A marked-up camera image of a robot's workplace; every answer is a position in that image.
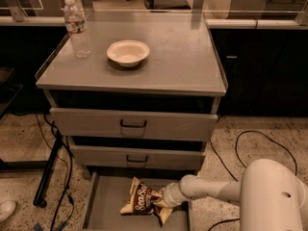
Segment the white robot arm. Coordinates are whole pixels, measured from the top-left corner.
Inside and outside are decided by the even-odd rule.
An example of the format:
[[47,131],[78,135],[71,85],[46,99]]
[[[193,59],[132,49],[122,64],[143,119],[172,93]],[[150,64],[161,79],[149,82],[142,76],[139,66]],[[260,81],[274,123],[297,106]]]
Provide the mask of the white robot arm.
[[308,187],[269,159],[252,162],[239,182],[210,182],[186,175],[166,186],[163,200],[175,207],[207,196],[240,207],[241,231],[303,231],[308,220]]

